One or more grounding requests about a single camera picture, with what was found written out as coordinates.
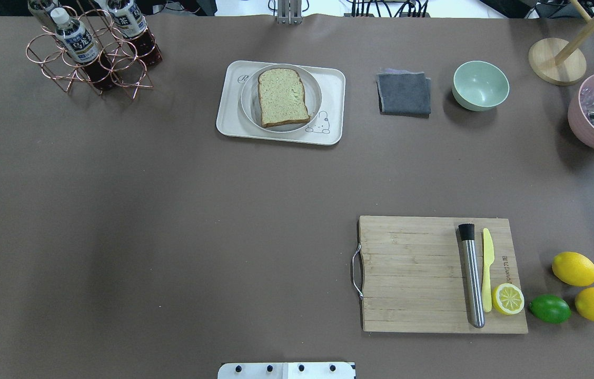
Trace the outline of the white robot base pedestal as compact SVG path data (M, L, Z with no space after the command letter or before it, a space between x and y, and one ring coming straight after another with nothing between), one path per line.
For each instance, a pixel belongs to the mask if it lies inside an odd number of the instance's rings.
M262 362L221 365L217 378L356 378L350 362Z

